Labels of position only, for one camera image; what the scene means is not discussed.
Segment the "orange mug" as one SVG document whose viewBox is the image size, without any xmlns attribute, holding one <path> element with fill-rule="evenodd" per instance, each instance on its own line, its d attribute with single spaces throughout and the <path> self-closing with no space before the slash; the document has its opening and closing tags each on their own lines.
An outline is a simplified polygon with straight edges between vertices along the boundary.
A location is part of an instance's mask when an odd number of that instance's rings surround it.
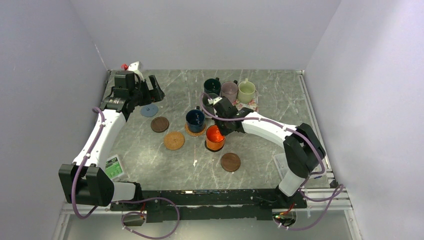
<svg viewBox="0 0 424 240">
<path fill-rule="evenodd" d="M 206 130 L 205 144 L 211 149 L 219 149 L 225 145 L 225 137 L 221 134 L 217 125 L 211 125 Z"/>
</svg>

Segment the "mauve grey mug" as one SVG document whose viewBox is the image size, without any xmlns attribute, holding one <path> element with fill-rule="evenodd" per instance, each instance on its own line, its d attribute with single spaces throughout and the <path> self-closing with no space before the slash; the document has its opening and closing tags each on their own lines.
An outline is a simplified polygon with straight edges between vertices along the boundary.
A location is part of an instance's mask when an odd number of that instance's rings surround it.
<svg viewBox="0 0 424 240">
<path fill-rule="evenodd" d="M 227 98 L 232 104 L 236 102 L 238 96 L 238 81 L 226 81 L 221 85 L 220 96 Z"/>
</svg>

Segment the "blue round coaster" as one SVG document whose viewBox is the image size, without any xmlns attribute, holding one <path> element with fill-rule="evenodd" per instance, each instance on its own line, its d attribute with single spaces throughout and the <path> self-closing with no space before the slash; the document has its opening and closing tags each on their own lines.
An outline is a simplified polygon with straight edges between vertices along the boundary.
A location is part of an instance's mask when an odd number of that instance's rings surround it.
<svg viewBox="0 0 424 240">
<path fill-rule="evenodd" d="M 150 118 L 155 116 L 158 113 L 158 111 L 159 111 L 159 108 L 155 104 L 151 103 L 151 104 L 147 104 L 143 106 L 140 110 L 140 114 L 144 117 Z"/>
</svg>

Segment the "woven rattan coaster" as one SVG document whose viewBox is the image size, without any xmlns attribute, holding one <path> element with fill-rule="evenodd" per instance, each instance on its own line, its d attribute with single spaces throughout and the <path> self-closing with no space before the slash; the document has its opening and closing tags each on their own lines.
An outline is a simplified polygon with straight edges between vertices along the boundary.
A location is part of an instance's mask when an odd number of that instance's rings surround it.
<svg viewBox="0 0 424 240">
<path fill-rule="evenodd" d="M 170 132 L 163 139 L 164 146 L 172 151 L 180 149 L 184 143 L 185 137 L 179 131 Z"/>
<path fill-rule="evenodd" d="M 184 126 L 184 129 L 185 129 L 185 131 L 187 132 L 188 135 L 190 135 L 192 137 L 199 137 L 199 136 L 201 136 L 201 135 L 203 135 L 205 133 L 207 127 L 204 126 L 204 128 L 201 131 L 199 131 L 199 132 L 192 132 L 189 129 L 189 125 L 186 123 L 185 126 Z"/>
</svg>

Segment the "navy blue mug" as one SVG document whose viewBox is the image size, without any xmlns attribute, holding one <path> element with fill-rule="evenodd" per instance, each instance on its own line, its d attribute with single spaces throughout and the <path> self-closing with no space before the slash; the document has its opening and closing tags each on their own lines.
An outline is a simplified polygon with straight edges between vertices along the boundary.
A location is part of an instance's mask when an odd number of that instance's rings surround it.
<svg viewBox="0 0 424 240">
<path fill-rule="evenodd" d="M 188 111 L 185 115 L 188 130 L 192 133 L 200 133 L 205 128 L 205 119 L 206 117 L 200 110 L 200 106 L 196 106 L 195 109 Z"/>
</svg>

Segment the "pale green mug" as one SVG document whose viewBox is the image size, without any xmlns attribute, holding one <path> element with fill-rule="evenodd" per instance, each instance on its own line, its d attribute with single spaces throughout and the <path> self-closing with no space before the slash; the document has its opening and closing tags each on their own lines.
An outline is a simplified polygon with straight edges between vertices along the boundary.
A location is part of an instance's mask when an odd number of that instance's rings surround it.
<svg viewBox="0 0 424 240">
<path fill-rule="evenodd" d="M 243 104 L 248 104 L 254 98 L 255 91 L 255 84 L 249 81 L 248 78 L 245 78 L 244 81 L 238 84 L 238 101 Z"/>
</svg>

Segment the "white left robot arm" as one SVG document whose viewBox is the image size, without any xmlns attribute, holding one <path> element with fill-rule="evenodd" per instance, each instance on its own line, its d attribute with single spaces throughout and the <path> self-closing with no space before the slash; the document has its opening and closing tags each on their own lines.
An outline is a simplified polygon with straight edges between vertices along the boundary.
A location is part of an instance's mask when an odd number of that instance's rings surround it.
<svg viewBox="0 0 424 240">
<path fill-rule="evenodd" d="M 106 163 L 118 133 L 136 107 L 160 102 L 165 93 L 154 75 L 144 79 L 134 71 L 114 74 L 114 86 L 93 112 L 97 119 L 86 144 L 70 164 L 62 164 L 58 175 L 69 204 L 106 207 L 123 201 L 131 210 L 144 203 L 141 186 L 116 182 L 106 174 Z"/>
</svg>

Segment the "grey green mug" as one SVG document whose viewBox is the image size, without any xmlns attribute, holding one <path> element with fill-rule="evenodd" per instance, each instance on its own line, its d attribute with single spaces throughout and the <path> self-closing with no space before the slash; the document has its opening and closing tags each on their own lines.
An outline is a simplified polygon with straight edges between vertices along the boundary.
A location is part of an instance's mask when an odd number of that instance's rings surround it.
<svg viewBox="0 0 424 240">
<path fill-rule="evenodd" d="M 203 95 L 203 97 L 202 97 L 202 103 L 203 103 L 204 109 L 207 112 L 209 112 L 210 114 L 215 116 L 216 111 L 213 108 L 213 106 L 209 103 L 209 97 L 212 98 L 212 99 L 215 99 L 215 98 L 218 97 L 218 95 L 215 94 L 215 93 L 208 93 L 208 94 Z"/>
</svg>

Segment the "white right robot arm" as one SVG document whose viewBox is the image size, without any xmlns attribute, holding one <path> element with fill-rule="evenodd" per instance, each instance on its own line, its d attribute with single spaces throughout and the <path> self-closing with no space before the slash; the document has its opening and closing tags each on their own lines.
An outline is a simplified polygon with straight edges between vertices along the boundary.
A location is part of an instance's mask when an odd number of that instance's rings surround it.
<svg viewBox="0 0 424 240">
<path fill-rule="evenodd" d="M 243 107 L 237 109 L 225 97 L 208 99 L 213 107 L 215 124 L 224 136 L 239 132 L 266 139 L 284 149 L 287 170 L 275 194 L 276 203 L 287 208 L 295 201 L 295 193 L 306 184 L 311 175 L 325 171 L 325 150 L 312 127 L 281 123 Z"/>
</svg>

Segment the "dark wooden coaster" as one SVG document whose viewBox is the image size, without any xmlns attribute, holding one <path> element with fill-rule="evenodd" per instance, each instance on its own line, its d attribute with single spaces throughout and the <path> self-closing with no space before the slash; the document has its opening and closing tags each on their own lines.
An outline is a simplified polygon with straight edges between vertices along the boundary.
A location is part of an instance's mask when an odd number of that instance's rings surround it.
<svg viewBox="0 0 424 240">
<path fill-rule="evenodd" d="M 240 168 L 241 159 L 237 154 L 228 152 L 221 157 L 220 164 L 225 171 L 234 172 Z"/>
<path fill-rule="evenodd" d="M 166 117 L 158 116 L 151 121 L 150 127 L 155 133 L 162 133 L 169 128 L 170 122 Z"/>
</svg>

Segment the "orange black round coaster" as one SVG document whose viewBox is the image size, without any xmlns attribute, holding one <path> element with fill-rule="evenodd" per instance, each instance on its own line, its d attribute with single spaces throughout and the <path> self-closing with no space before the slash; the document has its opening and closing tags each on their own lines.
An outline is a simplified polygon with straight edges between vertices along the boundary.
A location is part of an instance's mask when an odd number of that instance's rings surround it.
<svg viewBox="0 0 424 240">
<path fill-rule="evenodd" d="M 218 148 L 218 149 L 212 149 L 212 148 L 209 148 L 209 147 L 207 146 L 207 144 L 205 144 L 205 145 L 204 145 L 204 147 L 205 147 L 208 151 L 213 152 L 213 153 L 219 152 L 219 151 L 221 151 L 221 150 L 223 149 L 223 147 Z"/>
</svg>

